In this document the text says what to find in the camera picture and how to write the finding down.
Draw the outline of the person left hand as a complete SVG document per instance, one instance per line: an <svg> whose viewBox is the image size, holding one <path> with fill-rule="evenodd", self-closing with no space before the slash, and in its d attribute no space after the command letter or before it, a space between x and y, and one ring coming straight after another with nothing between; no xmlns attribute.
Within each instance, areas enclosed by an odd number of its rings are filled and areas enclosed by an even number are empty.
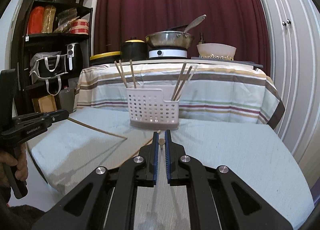
<svg viewBox="0 0 320 230"><path fill-rule="evenodd" d="M1 151L1 187L10 187L8 177L3 169L3 164L11 167L16 167L17 171L15 173L16 179L20 181L26 181L28 177L28 166L27 166L27 156L26 156L26 144L20 145L20 156L16 159L11 154Z"/></svg>

